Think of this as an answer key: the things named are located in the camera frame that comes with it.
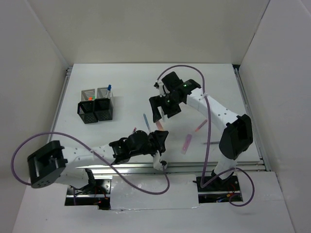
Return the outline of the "purple pink highlighter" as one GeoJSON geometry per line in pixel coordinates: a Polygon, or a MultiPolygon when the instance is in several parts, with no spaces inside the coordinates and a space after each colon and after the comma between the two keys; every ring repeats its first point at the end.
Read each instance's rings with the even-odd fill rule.
{"type": "Polygon", "coordinates": [[[182,150],[181,150],[182,154],[186,154],[187,153],[187,150],[189,148],[191,140],[192,140],[192,134],[189,133],[189,134],[187,134],[187,136],[185,138],[185,141],[184,141],[184,144],[182,146],[182,150]]]}

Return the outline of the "blue whiteboard marker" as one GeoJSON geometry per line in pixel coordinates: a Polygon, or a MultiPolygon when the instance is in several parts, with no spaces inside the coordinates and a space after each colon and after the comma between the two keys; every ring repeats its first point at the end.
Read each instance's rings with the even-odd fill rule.
{"type": "Polygon", "coordinates": [[[112,86],[109,84],[108,85],[108,87],[107,87],[107,92],[106,92],[106,98],[110,98],[110,96],[111,96],[111,88],[112,88],[112,86]]]}

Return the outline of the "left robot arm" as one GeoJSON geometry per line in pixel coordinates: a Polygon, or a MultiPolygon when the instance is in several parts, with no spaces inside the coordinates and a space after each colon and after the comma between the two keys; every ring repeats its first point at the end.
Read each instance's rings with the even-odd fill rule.
{"type": "Polygon", "coordinates": [[[128,137],[95,148],[84,144],[80,148],[71,148],[62,146],[59,140],[51,141],[27,158],[31,187],[43,188],[59,183],[89,194],[96,188],[89,166],[125,164],[139,155],[152,156],[154,169],[163,170],[167,162],[161,155],[166,150],[168,134],[168,131],[146,133],[138,130],[128,137]]]}

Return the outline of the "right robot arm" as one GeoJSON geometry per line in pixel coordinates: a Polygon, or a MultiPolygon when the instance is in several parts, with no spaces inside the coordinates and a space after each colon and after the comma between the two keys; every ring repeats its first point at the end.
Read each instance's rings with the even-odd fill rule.
{"type": "Polygon", "coordinates": [[[221,132],[219,149],[222,155],[212,171],[212,185],[217,190],[224,190],[233,175],[237,158],[253,143],[251,118],[230,111],[207,95],[199,83],[193,79],[183,81],[175,72],[157,81],[154,87],[159,95],[149,99],[153,122],[161,119],[159,108],[171,118],[181,112],[179,105],[184,103],[204,115],[221,132]]]}

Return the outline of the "grey green pen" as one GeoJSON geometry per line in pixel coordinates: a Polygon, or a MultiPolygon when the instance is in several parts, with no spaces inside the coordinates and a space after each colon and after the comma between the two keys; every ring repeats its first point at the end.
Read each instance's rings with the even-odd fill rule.
{"type": "Polygon", "coordinates": [[[160,113],[161,113],[162,121],[165,122],[166,121],[166,117],[165,117],[165,114],[164,114],[164,111],[163,111],[162,107],[160,107],[160,113]]]}

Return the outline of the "light blue pen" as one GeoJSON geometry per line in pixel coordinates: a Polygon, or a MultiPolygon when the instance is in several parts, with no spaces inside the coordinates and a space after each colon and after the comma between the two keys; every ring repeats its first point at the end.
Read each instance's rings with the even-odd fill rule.
{"type": "Polygon", "coordinates": [[[147,119],[147,116],[146,116],[145,113],[143,113],[143,118],[144,118],[144,121],[145,121],[147,130],[148,130],[148,132],[150,133],[150,132],[151,132],[151,128],[150,128],[150,124],[149,124],[149,122],[148,122],[148,119],[147,119]]]}

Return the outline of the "pink orange pen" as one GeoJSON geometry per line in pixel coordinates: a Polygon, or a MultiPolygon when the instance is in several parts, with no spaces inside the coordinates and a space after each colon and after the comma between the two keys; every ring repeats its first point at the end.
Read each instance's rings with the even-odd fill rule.
{"type": "Polygon", "coordinates": [[[205,119],[205,120],[195,129],[195,132],[198,132],[207,122],[208,122],[208,120],[205,119]]]}

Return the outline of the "black container front right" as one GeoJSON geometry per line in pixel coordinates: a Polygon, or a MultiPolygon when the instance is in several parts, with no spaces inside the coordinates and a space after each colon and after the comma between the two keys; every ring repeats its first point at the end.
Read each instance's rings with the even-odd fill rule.
{"type": "Polygon", "coordinates": [[[98,121],[113,119],[113,104],[110,98],[95,99],[94,113],[98,121]]]}

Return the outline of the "black container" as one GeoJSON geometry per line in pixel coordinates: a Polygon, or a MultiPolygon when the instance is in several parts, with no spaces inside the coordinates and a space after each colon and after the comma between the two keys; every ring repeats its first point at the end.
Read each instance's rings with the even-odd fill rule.
{"type": "Polygon", "coordinates": [[[97,123],[98,119],[95,115],[95,101],[87,100],[78,103],[77,114],[85,124],[97,123]]]}
{"type": "Polygon", "coordinates": [[[110,98],[95,99],[94,113],[98,121],[113,119],[113,104],[110,98]]]}

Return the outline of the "white container back right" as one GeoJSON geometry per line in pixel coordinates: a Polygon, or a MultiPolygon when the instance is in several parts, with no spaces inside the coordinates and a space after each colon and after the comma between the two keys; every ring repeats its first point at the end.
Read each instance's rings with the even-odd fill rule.
{"type": "MultiPolygon", "coordinates": [[[[106,92],[107,92],[107,87],[100,87],[100,88],[97,88],[97,93],[96,93],[96,98],[97,99],[103,99],[103,98],[106,98],[106,92]]],[[[111,90],[111,96],[109,98],[110,100],[114,100],[114,96],[113,96],[113,93],[112,93],[112,90],[111,90]]]]}

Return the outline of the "white container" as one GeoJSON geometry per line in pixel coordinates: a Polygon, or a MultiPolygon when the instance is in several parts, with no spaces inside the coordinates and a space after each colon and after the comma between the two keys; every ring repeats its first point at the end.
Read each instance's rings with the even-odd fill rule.
{"type": "Polygon", "coordinates": [[[87,89],[81,91],[81,101],[89,101],[88,98],[93,96],[95,96],[95,89],[87,89]]]}
{"type": "MultiPolygon", "coordinates": [[[[107,87],[100,87],[100,88],[97,88],[97,93],[96,93],[96,98],[97,99],[103,99],[103,98],[106,98],[106,92],[107,92],[107,87]]],[[[112,90],[111,90],[111,96],[109,98],[110,100],[114,100],[114,96],[113,96],[113,93],[112,93],[112,90]]]]}

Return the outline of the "white container back left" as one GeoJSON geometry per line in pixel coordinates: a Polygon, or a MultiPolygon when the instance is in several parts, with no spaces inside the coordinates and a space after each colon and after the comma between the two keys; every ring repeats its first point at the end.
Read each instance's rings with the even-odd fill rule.
{"type": "Polygon", "coordinates": [[[87,89],[81,91],[81,101],[89,101],[88,98],[93,96],[95,96],[95,89],[87,89]]]}

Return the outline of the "black container front left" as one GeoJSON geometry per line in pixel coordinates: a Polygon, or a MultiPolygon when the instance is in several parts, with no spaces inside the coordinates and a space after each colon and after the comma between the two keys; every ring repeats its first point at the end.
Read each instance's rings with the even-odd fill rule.
{"type": "Polygon", "coordinates": [[[95,115],[95,101],[87,100],[78,103],[77,114],[85,124],[97,123],[98,119],[95,115]]]}

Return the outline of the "aluminium rail frame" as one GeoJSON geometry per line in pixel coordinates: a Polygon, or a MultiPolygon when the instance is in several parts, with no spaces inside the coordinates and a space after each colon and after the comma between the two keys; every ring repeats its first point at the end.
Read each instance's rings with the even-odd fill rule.
{"type": "Polygon", "coordinates": [[[175,67],[172,64],[75,64],[66,84],[59,107],[52,140],[60,141],[69,167],[99,166],[112,163],[114,152],[109,143],[128,137],[133,129],[154,131],[153,114],[149,98],[159,91],[154,83],[175,72],[180,79],[192,79],[205,88],[191,97],[191,102],[211,106],[212,123],[198,132],[198,125],[207,111],[181,104],[181,112],[164,117],[161,124],[168,131],[165,152],[151,156],[132,157],[121,168],[133,172],[142,168],[146,172],[212,171],[224,158],[217,145],[207,146],[208,140],[220,140],[227,116],[235,120],[246,113],[240,85],[230,64],[192,64],[175,67]],[[113,119],[85,124],[78,115],[81,92],[111,86],[113,119]]]}

